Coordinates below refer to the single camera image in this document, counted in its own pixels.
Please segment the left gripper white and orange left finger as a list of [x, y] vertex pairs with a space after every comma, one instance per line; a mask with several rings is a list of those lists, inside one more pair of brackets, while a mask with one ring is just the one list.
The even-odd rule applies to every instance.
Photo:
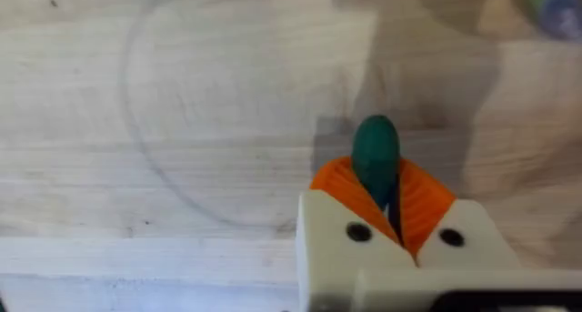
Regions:
[[416, 267], [348, 156], [322, 166], [299, 196], [296, 264], [302, 311], [348, 311], [362, 273]]

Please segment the left gripper white and orange right finger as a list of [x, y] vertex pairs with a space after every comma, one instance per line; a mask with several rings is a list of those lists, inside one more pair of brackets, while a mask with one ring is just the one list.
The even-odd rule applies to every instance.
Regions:
[[402, 244], [422, 268], [520, 269], [487, 211], [460, 199], [413, 162], [399, 172]]

